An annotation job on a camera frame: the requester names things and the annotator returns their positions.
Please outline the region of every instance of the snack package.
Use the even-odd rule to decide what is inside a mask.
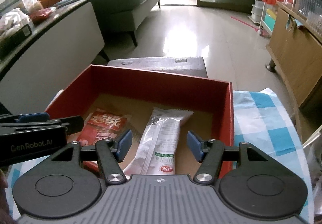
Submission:
[[[77,141],[81,146],[95,145],[99,140],[115,139],[128,127],[129,115],[117,116],[108,113],[106,110],[96,109],[85,120],[81,134]],[[88,169],[98,171],[97,161],[84,161],[84,166]]]
[[[143,132],[135,158],[124,169],[127,179],[132,174],[173,175],[174,153],[180,126],[193,114],[187,110],[154,108]]]
[[[56,8],[40,9],[30,14],[31,21],[33,24],[38,25],[44,22],[49,16],[55,12]]]

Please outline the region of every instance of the cardboard box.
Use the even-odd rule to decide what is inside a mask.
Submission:
[[[204,139],[218,139],[233,145],[234,124],[231,82],[130,68],[91,65],[81,73],[46,109],[51,118],[82,115],[96,108],[129,114],[130,123],[142,134],[153,107],[192,110],[194,114],[181,128],[175,153],[175,173],[193,176],[197,163],[186,145],[193,130]],[[139,139],[134,138],[124,169],[134,158]],[[221,175],[231,169],[224,162]]]

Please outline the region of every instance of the white plastic bag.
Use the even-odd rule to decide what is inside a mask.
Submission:
[[[19,8],[7,12],[0,18],[0,41],[11,36],[30,21],[30,17]]]
[[[173,175],[180,126],[192,114],[192,111],[187,110],[154,108],[135,158],[123,171],[127,179],[132,174]]]
[[[29,14],[43,9],[42,4],[38,0],[22,0],[22,2]]]

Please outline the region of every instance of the blue gripper pad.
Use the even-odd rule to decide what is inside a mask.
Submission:
[[[204,153],[201,148],[201,142],[196,138],[196,136],[192,132],[188,132],[187,134],[187,146],[191,150],[195,159],[198,162],[202,162],[204,159]]]
[[[17,123],[27,123],[27,122],[45,122],[49,120],[49,114],[46,112],[34,113],[34,114],[25,114],[20,115],[16,120]]]
[[[122,162],[126,154],[128,153],[132,145],[132,137],[133,137],[132,131],[129,130],[119,142],[118,149],[114,155],[118,163]]]

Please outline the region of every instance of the gray sofa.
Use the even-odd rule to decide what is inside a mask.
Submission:
[[[54,6],[61,7],[79,0],[63,0]],[[135,30],[160,0],[91,0],[102,35],[110,32],[127,32],[137,46]]]

